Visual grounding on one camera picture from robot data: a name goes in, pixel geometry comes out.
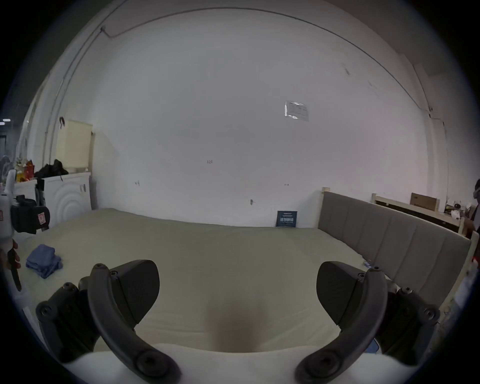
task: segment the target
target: mattress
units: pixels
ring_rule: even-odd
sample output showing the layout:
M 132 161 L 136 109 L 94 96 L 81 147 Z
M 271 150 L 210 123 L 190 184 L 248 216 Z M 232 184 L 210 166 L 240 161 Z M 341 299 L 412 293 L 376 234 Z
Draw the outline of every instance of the mattress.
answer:
M 42 279 L 24 263 L 39 244 L 55 248 L 63 269 Z M 20 279 L 36 305 L 95 263 L 156 263 L 158 298 L 136 326 L 150 344 L 221 352 L 323 347 L 339 328 L 316 296 L 324 261 L 366 270 L 362 257 L 315 228 L 244 228 L 185 223 L 114 209 L 92 211 L 20 244 Z M 107 350 L 102 340 L 95 350 Z

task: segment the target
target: folded blue cloth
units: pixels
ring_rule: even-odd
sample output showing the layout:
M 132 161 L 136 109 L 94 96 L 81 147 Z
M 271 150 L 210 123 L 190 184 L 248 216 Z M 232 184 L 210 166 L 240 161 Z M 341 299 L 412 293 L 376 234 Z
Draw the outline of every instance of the folded blue cloth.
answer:
M 40 244 L 32 251 L 25 265 L 44 279 L 63 267 L 61 258 L 55 254 L 55 248 L 45 244 Z

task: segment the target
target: gray headboard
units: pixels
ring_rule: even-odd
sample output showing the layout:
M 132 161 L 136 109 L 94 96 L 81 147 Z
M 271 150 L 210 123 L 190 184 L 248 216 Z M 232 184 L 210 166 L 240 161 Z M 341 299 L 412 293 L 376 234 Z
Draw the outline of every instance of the gray headboard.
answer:
M 441 226 L 332 192 L 323 192 L 318 228 L 437 306 L 456 283 L 470 248 L 469 239 Z

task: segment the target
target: hand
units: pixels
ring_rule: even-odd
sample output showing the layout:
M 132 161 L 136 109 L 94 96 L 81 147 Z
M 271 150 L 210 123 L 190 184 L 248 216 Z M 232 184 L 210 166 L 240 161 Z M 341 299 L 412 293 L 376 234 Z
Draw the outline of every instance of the hand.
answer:
M 15 240 L 13 240 L 13 249 L 15 250 L 17 248 L 18 248 L 18 244 L 15 242 Z M 0 252 L 1 252 L 0 258 L 1 258 L 3 268 L 11 269 L 12 266 L 8 262 L 7 254 L 3 250 L 0 250 Z M 20 257 L 18 257 L 17 252 L 15 252 L 15 263 L 14 264 L 15 265 L 13 267 L 16 268 L 16 269 L 19 269 L 21 267 Z

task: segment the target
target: bed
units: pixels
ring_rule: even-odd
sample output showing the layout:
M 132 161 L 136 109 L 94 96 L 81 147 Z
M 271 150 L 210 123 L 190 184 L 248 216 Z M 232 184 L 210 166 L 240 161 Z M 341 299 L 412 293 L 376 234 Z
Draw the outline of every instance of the bed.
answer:
M 474 241 L 424 220 L 324 191 L 318 228 L 242 228 L 100 209 L 20 245 L 56 249 L 63 269 L 43 280 L 22 268 L 33 303 L 95 263 L 153 260 L 160 293 L 135 328 L 150 344 L 221 352 L 323 347 L 339 333 L 316 296 L 321 263 L 379 265 L 399 286 L 441 305 L 468 266 Z M 107 350 L 101 341 L 96 350 Z

